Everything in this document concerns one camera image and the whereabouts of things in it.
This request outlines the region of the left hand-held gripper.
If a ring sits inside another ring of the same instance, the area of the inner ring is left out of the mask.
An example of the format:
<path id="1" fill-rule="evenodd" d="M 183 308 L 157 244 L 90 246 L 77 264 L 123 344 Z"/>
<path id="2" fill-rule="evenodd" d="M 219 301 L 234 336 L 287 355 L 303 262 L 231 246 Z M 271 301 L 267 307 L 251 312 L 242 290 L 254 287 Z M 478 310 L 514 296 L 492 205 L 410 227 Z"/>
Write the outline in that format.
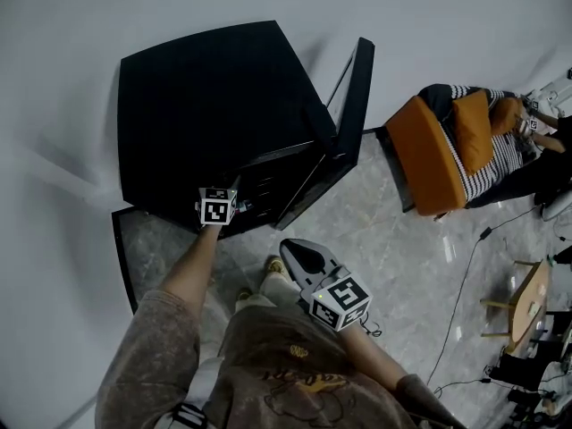
<path id="1" fill-rule="evenodd" d="M 196 203 L 198 219 L 202 226 L 229 225 L 235 215 L 239 174 L 229 189 L 199 188 L 199 201 Z"/>

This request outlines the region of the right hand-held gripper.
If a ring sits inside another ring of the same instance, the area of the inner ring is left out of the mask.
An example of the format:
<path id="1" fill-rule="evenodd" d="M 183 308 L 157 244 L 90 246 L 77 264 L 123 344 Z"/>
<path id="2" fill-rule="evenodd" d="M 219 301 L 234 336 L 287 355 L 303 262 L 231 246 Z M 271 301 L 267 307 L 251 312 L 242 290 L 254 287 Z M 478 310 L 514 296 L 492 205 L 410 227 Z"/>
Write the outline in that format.
<path id="1" fill-rule="evenodd" d="M 300 287 L 299 304 L 307 315 L 339 332 L 366 314 L 372 301 L 370 290 L 328 248 L 309 240 L 286 239 L 279 251 Z"/>

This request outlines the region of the black cabinet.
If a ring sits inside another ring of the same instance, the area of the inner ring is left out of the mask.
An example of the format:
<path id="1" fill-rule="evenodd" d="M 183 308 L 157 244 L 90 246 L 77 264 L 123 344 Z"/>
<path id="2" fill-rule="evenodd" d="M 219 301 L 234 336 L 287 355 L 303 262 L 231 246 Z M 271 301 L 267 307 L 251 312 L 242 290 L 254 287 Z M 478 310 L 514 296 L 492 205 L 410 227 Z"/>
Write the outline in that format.
<path id="1" fill-rule="evenodd" d="M 199 188 L 229 189 L 222 235 L 295 221 L 358 162 L 374 66 L 360 38 L 327 101 L 275 21 L 213 29 L 121 60 L 117 140 L 125 202 L 198 231 Z"/>

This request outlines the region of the person's right forearm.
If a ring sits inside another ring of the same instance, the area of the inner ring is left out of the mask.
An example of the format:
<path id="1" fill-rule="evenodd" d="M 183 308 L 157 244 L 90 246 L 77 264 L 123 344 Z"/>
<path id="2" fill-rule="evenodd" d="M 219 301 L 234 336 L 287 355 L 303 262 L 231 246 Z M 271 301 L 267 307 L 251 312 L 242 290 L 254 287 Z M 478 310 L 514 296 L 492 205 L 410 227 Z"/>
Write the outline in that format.
<path id="1" fill-rule="evenodd" d="M 376 381 L 387 391 L 397 390 L 399 381 L 408 373 L 360 325 L 353 323 L 337 334 L 349 360 L 361 374 Z"/>

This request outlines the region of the person's left forearm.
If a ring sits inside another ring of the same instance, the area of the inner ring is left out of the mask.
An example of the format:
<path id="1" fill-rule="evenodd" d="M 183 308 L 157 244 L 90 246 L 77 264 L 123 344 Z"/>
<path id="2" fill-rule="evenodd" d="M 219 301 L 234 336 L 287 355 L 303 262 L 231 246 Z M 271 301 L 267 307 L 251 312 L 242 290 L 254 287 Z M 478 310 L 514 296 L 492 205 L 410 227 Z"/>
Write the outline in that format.
<path id="1" fill-rule="evenodd" d="M 215 261 L 220 225 L 205 226 L 164 278 L 160 289 L 182 300 L 199 321 Z"/>

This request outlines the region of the person's grey-brown printed t-shirt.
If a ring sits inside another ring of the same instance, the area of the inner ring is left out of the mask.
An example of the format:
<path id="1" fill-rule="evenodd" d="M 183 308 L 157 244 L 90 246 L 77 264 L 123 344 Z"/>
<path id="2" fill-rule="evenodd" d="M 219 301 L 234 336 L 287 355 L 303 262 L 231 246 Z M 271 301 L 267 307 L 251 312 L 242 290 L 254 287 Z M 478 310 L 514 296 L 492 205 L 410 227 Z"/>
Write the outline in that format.
<path id="1" fill-rule="evenodd" d="M 214 368 L 199 346 L 183 302 L 149 292 L 99 389 L 96 429 L 465 429 L 418 376 L 385 390 L 289 310 L 240 310 Z"/>

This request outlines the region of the black skirting board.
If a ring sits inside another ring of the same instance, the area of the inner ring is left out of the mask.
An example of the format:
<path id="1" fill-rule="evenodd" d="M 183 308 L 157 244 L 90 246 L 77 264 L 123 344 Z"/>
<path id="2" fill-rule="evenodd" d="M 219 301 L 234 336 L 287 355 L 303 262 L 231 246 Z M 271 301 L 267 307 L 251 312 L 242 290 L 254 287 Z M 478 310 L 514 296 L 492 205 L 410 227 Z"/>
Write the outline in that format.
<path id="1" fill-rule="evenodd" d="M 142 299 L 146 287 L 144 272 L 136 256 L 135 236 L 131 233 L 136 221 L 145 213 L 144 210 L 129 206 L 111 213 L 114 244 L 121 271 L 123 288 L 129 301 L 131 313 L 134 314 Z"/>

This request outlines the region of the orange sofa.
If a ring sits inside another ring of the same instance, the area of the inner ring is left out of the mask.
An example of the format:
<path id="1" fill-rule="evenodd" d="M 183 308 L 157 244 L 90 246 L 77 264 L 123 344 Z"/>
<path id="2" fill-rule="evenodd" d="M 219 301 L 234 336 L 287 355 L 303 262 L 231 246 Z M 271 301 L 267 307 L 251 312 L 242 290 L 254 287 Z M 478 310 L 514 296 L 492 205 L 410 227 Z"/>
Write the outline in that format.
<path id="1" fill-rule="evenodd" d="M 492 108 L 500 99 L 504 97 L 521 99 L 519 95 L 508 91 L 470 88 L 469 95 L 479 89 L 485 91 L 489 119 Z M 411 97 L 385 123 L 384 128 L 389 133 L 412 202 L 420 215 L 445 215 L 466 206 L 468 203 L 466 194 L 446 135 L 440 122 L 418 94 Z M 513 130 L 511 133 L 516 136 L 525 163 L 526 147 Z"/>

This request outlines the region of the black-and-white striped blanket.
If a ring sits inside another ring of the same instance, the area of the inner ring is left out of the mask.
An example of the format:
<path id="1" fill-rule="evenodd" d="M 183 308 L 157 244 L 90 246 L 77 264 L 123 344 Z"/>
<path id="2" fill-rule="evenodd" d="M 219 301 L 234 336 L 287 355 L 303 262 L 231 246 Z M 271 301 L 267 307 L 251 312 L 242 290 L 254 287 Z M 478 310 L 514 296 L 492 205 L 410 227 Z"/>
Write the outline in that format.
<path id="1" fill-rule="evenodd" d="M 439 119 L 446 135 L 455 163 L 458 166 L 461 182 L 467 202 L 483 195 L 492 186 L 498 184 L 505 176 L 523 166 L 522 152 L 518 148 L 516 136 L 511 132 L 492 136 L 492 160 L 476 174 L 469 175 L 458 152 L 458 145 L 453 130 L 452 100 L 467 96 L 471 88 L 460 85 L 446 85 L 444 97 L 447 113 Z"/>

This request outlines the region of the dark garment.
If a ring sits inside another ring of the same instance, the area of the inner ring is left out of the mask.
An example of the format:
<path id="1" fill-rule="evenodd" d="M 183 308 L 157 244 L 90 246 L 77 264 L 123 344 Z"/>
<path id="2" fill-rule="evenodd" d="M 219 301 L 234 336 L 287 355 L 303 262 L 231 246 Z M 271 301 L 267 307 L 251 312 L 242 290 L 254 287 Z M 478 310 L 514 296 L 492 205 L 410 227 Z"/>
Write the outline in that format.
<path id="1" fill-rule="evenodd" d="M 418 96 L 423 99 L 436 119 L 442 122 L 452 111 L 452 101 L 457 98 L 457 89 L 453 85 L 433 84 L 421 89 Z"/>

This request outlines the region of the large orange cushion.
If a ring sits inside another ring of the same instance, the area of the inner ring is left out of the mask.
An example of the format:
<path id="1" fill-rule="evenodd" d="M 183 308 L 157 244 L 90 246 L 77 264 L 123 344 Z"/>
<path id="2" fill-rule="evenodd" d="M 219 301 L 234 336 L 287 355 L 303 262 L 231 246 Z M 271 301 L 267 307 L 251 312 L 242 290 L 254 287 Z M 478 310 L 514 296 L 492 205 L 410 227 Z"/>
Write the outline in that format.
<path id="1" fill-rule="evenodd" d="M 466 173 L 472 176 L 493 158 L 492 130 L 483 89 L 453 101 L 457 150 Z"/>

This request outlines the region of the black equipment pile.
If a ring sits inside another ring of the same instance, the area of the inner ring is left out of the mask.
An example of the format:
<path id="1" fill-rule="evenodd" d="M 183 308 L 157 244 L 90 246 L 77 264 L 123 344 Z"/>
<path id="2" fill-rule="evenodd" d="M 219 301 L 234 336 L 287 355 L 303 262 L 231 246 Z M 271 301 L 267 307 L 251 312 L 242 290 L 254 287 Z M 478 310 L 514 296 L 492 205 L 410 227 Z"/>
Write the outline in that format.
<path id="1" fill-rule="evenodd" d="M 504 353 L 486 377 L 511 385 L 515 405 L 502 429 L 572 429 L 572 310 L 549 311 L 550 331 L 531 339 L 533 355 Z"/>

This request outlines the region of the small orange cushion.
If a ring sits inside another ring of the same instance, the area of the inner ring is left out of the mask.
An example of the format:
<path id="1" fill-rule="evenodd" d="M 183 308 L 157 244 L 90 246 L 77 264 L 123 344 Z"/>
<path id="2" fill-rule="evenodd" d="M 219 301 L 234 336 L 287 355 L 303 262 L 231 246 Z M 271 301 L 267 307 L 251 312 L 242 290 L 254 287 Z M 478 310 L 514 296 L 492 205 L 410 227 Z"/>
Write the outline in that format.
<path id="1" fill-rule="evenodd" d="M 522 100 L 504 97 L 492 108 L 490 114 L 491 134 L 500 136 L 513 130 L 523 111 Z"/>

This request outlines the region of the white round appliance base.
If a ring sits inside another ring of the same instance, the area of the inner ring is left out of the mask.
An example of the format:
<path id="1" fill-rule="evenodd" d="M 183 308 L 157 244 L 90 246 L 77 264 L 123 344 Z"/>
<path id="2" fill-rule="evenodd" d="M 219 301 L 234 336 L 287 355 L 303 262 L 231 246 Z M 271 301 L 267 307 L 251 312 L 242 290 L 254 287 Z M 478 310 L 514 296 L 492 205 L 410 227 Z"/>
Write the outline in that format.
<path id="1" fill-rule="evenodd" d="M 572 207 L 572 189 L 562 190 L 553 200 L 542 206 L 541 217 L 548 222 Z"/>

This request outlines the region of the white cabinet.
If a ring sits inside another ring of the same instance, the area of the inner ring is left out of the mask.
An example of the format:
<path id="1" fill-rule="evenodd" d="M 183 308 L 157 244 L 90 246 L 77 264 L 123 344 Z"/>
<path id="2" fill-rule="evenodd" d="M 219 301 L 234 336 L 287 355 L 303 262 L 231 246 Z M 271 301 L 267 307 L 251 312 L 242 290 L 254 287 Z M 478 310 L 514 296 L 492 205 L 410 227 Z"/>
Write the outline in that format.
<path id="1" fill-rule="evenodd" d="M 544 114 L 556 118 L 572 115 L 572 67 L 527 97 L 533 102 L 533 108 Z"/>

